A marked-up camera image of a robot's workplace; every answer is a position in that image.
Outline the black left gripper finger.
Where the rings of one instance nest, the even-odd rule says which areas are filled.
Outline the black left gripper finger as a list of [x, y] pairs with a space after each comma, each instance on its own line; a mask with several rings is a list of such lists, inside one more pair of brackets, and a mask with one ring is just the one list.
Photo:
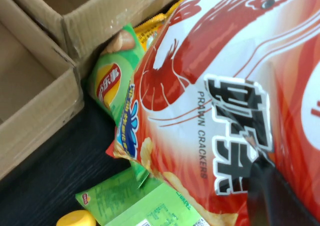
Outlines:
[[318, 226], [281, 173], [264, 157], [252, 164], [247, 211], [251, 226]]

